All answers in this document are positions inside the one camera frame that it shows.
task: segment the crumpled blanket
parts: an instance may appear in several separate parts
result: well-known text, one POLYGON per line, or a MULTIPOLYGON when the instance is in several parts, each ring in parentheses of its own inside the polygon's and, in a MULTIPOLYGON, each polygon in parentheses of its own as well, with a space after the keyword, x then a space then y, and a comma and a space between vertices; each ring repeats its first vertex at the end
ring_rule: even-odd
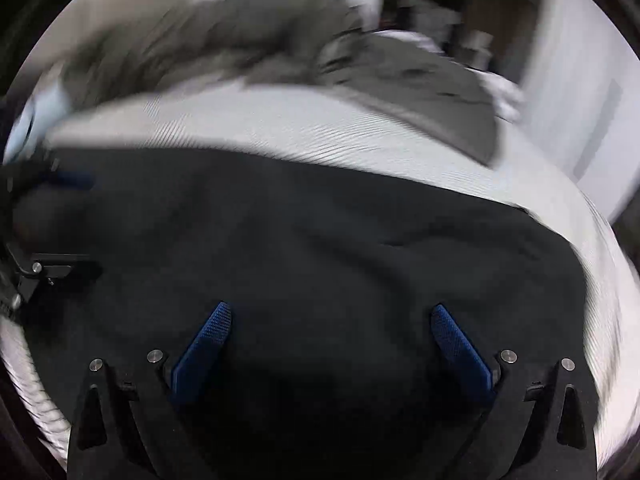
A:
POLYGON ((62 81, 74 108, 86 109, 203 74, 331 86, 481 164, 497 148, 492 99, 475 75, 364 34, 347 0, 210 0, 119 23, 70 55, 62 81))

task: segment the white bed sheet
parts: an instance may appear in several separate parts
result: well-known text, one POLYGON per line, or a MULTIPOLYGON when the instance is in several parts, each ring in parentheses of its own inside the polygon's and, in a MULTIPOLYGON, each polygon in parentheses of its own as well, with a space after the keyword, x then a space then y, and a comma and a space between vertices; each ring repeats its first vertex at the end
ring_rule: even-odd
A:
MULTIPOLYGON (((52 146, 241 150, 400 176, 525 207, 572 243, 587 275, 584 345, 600 395, 595 435, 602 466, 640 422, 640 286, 606 220, 515 126, 498 122, 500 150, 490 169, 404 123, 317 89, 232 82, 107 104, 66 120, 47 139, 52 146)), ((27 409, 65 460, 69 424, 44 392, 21 328, 6 319, 0 319, 0 354, 27 409)))

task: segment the white mattress cover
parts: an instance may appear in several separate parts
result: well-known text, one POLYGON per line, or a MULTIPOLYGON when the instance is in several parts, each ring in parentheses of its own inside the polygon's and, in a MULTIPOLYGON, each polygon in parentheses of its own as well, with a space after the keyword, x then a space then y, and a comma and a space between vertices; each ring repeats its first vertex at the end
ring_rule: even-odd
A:
MULTIPOLYGON (((515 126, 498 122, 500 153, 490 169, 317 89, 233 82, 107 104, 66 120, 47 138, 53 146, 241 150, 400 176, 525 207, 572 243, 587 275, 584 345, 601 402, 600 467, 640 422, 640 286, 606 220, 515 126)), ((69 423, 45 393, 22 329, 7 319, 0 319, 0 355, 25 406, 66 460, 69 423)))

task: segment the black garment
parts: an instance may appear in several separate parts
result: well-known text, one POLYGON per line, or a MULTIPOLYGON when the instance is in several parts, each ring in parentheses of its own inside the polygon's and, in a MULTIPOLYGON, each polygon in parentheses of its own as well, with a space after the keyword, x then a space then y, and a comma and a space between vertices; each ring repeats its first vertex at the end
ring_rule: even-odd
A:
POLYGON ((197 416, 186 414, 222 478, 438 478, 478 417, 431 337, 442 303, 541 380, 570 357, 591 431, 582 268, 526 213, 244 153, 60 156, 92 171, 95 189, 39 190, 15 219, 32 248, 104 266, 95 285, 44 297, 24 319, 67 417, 93 358, 122 380, 151 349, 177 358, 223 300, 232 331, 197 416))

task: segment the silver screw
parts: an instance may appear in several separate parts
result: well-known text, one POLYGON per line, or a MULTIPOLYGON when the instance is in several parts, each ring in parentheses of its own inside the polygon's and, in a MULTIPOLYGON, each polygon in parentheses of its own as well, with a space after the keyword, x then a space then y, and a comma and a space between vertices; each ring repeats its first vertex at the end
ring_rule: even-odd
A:
POLYGON ((146 360, 150 363, 157 363, 162 359, 162 350, 152 350, 146 355, 146 360))
POLYGON ((562 359, 562 361, 560 361, 560 364, 562 365, 562 368, 564 368, 569 372, 572 370, 575 370, 575 363, 571 361, 571 359, 569 359, 568 357, 565 357, 564 359, 562 359))
POLYGON ((94 359, 89 363, 89 370, 92 372, 97 372, 100 368, 102 368, 102 359, 94 359))
POLYGON ((513 350, 503 350, 500 352, 500 359, 505 363, 514 363, 518 360, 518 355, 513 350))
POLYGON ((11 298, 11 308, 14 310, 18 310, 22 304, 22 297, 20 294, 16 294, 11 298))

